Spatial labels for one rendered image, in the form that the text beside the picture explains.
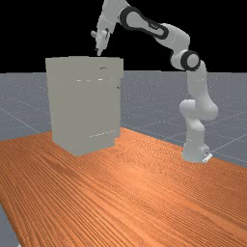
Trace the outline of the pale grey cabinet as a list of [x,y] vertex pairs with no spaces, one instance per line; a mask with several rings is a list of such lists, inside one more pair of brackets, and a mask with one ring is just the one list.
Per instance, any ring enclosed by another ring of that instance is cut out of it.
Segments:
[[124,61],[72,56],[47,58],[45,65],[52,141],[74,155],[114,146]]

